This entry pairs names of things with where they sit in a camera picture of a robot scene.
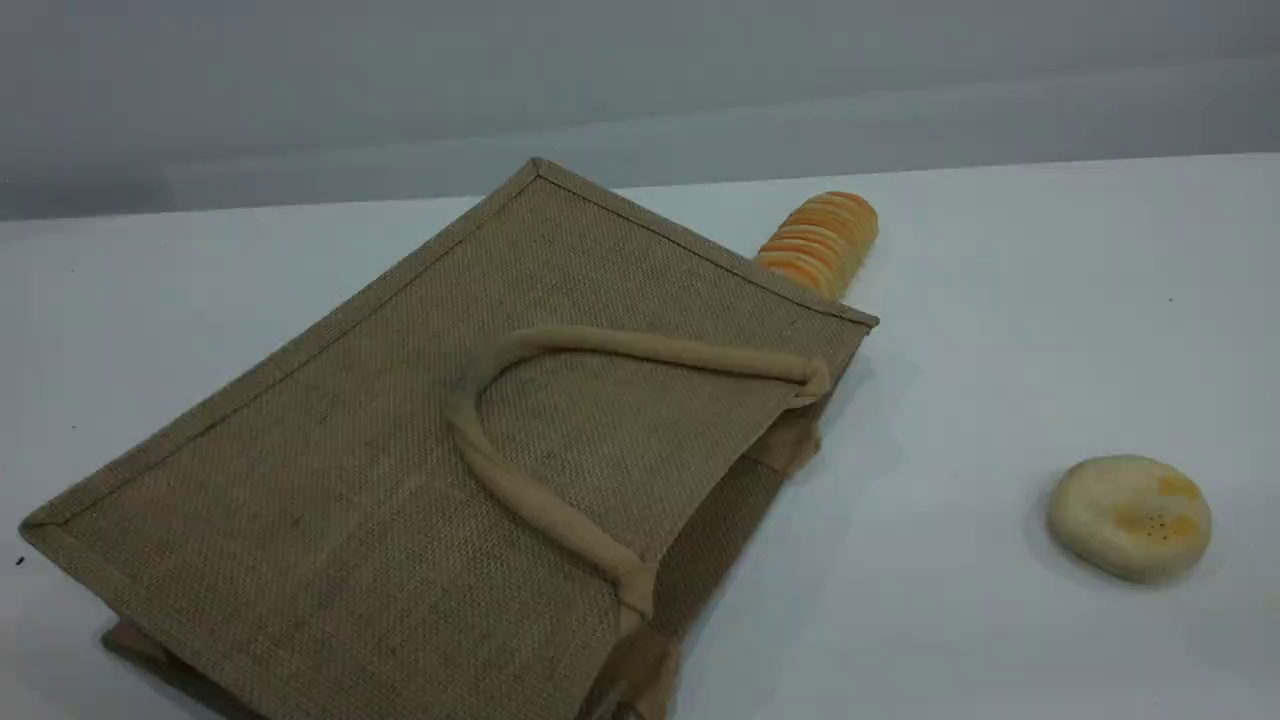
round bun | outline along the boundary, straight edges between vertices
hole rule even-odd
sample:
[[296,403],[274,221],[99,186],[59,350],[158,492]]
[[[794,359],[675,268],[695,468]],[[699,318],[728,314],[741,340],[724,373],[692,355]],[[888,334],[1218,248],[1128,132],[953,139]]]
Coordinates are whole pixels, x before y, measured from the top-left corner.
[[1204,555],[1212,520],[1199,487],[1139,455],[1085,460],[1050,500],[1053,537],[1092,565],[1135,583],[1158,583]]

gray wall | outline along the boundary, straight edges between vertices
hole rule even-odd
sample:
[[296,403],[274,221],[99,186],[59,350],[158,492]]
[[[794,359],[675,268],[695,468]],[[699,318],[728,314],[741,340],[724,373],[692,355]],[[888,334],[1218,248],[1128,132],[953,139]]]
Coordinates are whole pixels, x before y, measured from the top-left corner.
[[0,213],[1280,149],[1275,0],[9,0]]

beige fabric handle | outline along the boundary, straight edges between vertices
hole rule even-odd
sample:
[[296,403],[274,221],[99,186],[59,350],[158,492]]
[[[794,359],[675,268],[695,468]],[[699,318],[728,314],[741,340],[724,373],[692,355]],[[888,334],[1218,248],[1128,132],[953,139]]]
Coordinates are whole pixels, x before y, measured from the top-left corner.
[[475,359],[448,407],[448,421],[463,460],[512,512],[609,578],[622,605],[620,632],[628,634],[653,616],[658,565],[641,560],[586,515],[507,462],[480,424],[480,396],[503,370],[536,355],[564,350],[625,355],[801,384],[788,407],[809,405],[826,395],[831,389],[831,375],[819,359],[577,325],[520,331]]

white table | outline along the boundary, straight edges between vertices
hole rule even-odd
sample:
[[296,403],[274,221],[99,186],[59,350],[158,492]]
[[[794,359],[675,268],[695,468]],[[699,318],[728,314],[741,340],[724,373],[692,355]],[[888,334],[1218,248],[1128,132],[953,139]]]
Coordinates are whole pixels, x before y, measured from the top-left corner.
[[[1280,155],[625,195],[751,254],[828,188],[881,213],[850,301],[884,322],[691,634],[676,716],[1275,717]],[[110,614],[18,521],[471,202],[0,224],[5,716],[209,716],[99,648]],[[1053,479],[1112,452],[1204,488],[1187,580],[1112,582],[1046,537]]]

burlap tote bag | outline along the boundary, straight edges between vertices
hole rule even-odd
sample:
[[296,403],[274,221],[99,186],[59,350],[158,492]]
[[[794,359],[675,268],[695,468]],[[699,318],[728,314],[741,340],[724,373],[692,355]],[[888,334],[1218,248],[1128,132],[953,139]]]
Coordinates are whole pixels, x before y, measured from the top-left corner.
[[659,720],[874,322],[535,160],[22,533],[229,716]]

